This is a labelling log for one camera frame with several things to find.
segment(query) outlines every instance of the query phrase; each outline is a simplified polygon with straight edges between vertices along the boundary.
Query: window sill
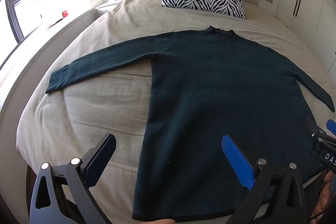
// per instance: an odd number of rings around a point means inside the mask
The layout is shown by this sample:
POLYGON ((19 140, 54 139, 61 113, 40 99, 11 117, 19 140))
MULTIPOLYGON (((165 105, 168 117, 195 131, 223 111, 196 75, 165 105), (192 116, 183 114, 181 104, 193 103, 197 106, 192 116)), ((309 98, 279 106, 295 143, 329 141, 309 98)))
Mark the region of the window sill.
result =
POLYGON ((93 8, 82 14, 69 15, 48 29, 45 26, 40 26, 19 45, 0 70, 0 112, 16 80, 38 51, 59 32, 62 32, 68 24, 92 10, 93 8))

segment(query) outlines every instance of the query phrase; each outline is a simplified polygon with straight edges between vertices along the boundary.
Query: white wardrobe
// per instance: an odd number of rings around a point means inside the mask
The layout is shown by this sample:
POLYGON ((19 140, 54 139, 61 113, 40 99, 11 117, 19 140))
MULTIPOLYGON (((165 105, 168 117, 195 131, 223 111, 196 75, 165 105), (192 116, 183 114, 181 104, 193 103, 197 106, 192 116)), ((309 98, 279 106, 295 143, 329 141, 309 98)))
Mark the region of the white wardrobe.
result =
POLYGON ((310 48, 336 85, 336 1, 280 0, 276 18, 310 48))

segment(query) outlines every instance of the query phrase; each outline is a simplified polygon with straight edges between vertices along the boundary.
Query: mattress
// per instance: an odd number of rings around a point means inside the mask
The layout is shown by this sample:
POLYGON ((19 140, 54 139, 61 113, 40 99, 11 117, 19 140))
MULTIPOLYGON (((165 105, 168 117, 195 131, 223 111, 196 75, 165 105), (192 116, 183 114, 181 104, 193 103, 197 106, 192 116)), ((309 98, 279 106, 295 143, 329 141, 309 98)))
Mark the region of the mattress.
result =
MULTIPOLYGON (((16 148, 35 173, 43 162, 63 165, 74 157, 82 157, 106 133, 114 134, 116 151, 90 192, 115 224, 138 223, 132 219, 132 204, 148 115, 150 60, 46 95, 51 72, 125 40, 171 31, 202 30, 211 25, 233 29, 239 36, 288 57, 325 89, 334 102, 336 98, 327 73, 308 47, 283 23, 255 5, 244 3, 246 20, 242 20, 199 10, 165 8, 161 1, 124 0, 85 29, 48 69, 27 103, 17 129, 16 148)), ((326 130, 326 121, 334 119, 335 114, 301 84, 300 88, 317 124, 326 130)))

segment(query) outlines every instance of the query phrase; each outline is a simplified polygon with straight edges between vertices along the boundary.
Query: sweater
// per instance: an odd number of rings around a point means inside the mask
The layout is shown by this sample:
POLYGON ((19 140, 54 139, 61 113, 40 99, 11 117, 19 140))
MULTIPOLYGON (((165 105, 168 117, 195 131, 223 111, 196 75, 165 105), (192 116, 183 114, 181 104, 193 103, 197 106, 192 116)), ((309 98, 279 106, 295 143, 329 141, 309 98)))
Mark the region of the sweater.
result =
POLYGON ((328 93, 288 58, 234 31, 169 32, 92 52, 53 72, 46 93, 151 58, 152 87, 133 218, 177 222, 233 213, 247 194, 221 150, 230 134, 272 165, 295 162, 303 182, 322 165, 310 156, 296 80, 332 111, 328 93))

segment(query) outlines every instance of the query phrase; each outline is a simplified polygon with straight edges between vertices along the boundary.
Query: sweater sleeve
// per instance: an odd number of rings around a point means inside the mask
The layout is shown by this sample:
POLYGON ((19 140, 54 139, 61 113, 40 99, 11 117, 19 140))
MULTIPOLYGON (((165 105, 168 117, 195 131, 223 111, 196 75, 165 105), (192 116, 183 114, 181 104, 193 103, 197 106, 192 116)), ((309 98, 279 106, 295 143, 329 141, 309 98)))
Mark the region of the sweater sleeve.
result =
POLYGON ((332 112, 335 112, 335 107, 331 96, 287 57, 280 55, 279 53, 277 54, 279 55, 279 60, 283 65, 285 65, 289 74, 295 77, 301 84, 303 84, 316 98, 325 103, 325 105, 329 107, 332 112))
POLYGON ((175 33, 170 32, 128 40, 87 54, 54 71, 46 94, 124 67, 140 58, 166 52, 174 42, 175 33))

